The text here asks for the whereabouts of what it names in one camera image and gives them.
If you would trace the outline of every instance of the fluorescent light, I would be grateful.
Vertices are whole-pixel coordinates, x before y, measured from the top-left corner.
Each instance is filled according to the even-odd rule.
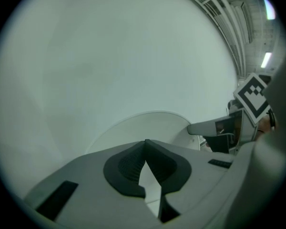
[[[267,11],[267,19],[274,20],[276,18],[275,9],[272,7],[271,3],[268,0],[264,0]]]
[[[272,52],[266,52],[261,68],[266,68],[269,62],[269,59],[271,58],[271,55],[272,55]]]

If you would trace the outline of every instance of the black slot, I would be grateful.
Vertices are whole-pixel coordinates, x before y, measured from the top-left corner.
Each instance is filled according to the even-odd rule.
[[[78,184],[64,181],[37,209],[44,217],[55,220],[65,206]]]
[[[208,163],[211,165],[220,166],[227,169],[230,168],[230,166],[232,165],[231,162],[225,162],[217,159],[211,159]]]

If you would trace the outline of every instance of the white wall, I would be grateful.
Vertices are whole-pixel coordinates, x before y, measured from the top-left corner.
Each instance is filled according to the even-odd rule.
[[[0,163],[20,197],[120,120],[217,118],[237,86],[190,0],[26,0],[0,49]]]

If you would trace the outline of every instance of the ceiling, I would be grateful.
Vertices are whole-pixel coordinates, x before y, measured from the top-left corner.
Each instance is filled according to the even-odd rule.
[[[245,44],[246,76],[250,73],[273,75],[286,56],[286,31],[280,20],[268,20],[264,0],[243,1],[251,16],[253,41]],[[261,68],[266,52],[272,57],[266,68]]]

